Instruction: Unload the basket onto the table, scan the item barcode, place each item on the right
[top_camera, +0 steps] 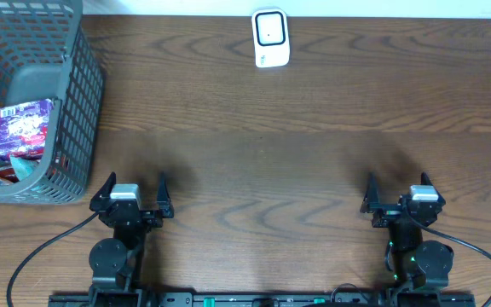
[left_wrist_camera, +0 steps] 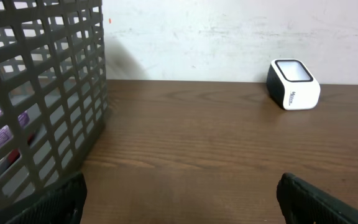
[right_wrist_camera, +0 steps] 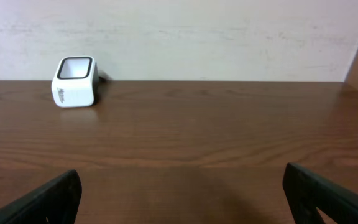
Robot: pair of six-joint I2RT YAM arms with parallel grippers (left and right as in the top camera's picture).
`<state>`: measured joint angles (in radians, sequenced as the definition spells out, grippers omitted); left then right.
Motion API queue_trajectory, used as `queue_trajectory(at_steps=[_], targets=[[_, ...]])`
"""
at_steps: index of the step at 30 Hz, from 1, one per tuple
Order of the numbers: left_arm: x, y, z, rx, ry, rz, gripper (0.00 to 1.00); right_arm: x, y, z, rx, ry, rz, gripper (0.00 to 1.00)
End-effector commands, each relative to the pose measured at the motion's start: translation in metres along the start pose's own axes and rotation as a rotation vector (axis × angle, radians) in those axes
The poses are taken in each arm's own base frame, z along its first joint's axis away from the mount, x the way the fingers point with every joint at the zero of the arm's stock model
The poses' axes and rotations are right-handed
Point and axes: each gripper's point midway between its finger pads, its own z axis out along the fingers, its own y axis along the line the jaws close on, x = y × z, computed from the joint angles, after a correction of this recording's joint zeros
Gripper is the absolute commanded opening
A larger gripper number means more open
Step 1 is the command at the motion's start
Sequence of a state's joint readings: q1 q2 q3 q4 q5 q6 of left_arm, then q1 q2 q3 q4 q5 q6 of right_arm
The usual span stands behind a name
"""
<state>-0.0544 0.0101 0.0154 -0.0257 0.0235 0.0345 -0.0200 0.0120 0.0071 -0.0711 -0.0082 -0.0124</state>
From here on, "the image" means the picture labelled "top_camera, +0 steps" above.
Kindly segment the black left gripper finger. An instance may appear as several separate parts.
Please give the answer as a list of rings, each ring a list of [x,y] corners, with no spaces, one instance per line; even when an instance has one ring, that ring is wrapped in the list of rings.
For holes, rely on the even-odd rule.
[[[159,187],[157,190],[156,203],[162,218],[174,217],[174,206],[168,191],[166,176],[162,172],[159,176]]]
[[[111,192],[116,182],[116,174],[112,172],[102,187],[91,198],[91,211],[106,211],[111,206],[113,203],[111,200]]]

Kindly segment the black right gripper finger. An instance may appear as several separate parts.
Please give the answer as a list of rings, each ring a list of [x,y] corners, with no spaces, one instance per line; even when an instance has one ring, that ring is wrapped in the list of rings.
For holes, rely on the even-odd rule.
[[[367,180],[367,190],[361,203],[361,213],[374,213],[380,209],[378,184],[376,177],[370,173]]]
[[[431,185],[434,188],[436,188],[426,172],[421,173],[420,182],[421,182],[421,185]],[[439,199],[438,199],[438,201],[436,201],[436,203],[438,204],[439,207],[445,206],[446,200],[442,197],[442,195],[439,193],[439,191],[437,189],[436,189],[436,191],[439,194]]]

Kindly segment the orange red snack bar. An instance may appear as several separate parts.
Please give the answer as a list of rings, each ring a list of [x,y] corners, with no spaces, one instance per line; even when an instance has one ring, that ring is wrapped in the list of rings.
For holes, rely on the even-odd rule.
[[[0,186],[8,186],[18,181],[12,165],[0,165]]]

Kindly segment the purple snack packet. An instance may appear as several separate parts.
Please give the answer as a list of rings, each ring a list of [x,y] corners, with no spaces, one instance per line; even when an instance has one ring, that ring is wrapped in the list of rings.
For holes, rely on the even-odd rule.
[[[0,108],[0,160],[41,159],[53,108],[50,99]]]

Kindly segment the teal snack wrapper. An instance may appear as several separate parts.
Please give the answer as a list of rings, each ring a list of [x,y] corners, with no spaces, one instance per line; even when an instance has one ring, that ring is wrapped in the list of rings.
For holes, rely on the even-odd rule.
[[[28,178],[38,167],[40,157],[38,156],[9,156],[10,164],[14,170],[14,174],[19,181]]]

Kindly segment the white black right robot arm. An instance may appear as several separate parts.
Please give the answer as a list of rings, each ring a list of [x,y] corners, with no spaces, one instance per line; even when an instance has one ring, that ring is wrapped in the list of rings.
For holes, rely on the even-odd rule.
[[[446,201],[426,173],[396,203],[383,203],[373,174],[361,212],[373,216],[372,226],[389,231],[386,268],[394,273],[395,285],[384,290],[380,302],[387,306],[441,306],[441,290],[448,286],[453,267],[453,249],[437,240],[424,240],[422,231],[437,220]]]

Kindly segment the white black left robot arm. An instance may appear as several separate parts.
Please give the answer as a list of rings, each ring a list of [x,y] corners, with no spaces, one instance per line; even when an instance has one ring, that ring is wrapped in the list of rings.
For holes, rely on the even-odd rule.
[[[158,306],[156,293],[140,284],[147,234],[174,217],[166,177],[159,176],[155,210],[141,208],[139,186],[118,184],[111,173],[90,201],[90,210],[113,230],[90,251],[90,306]]]

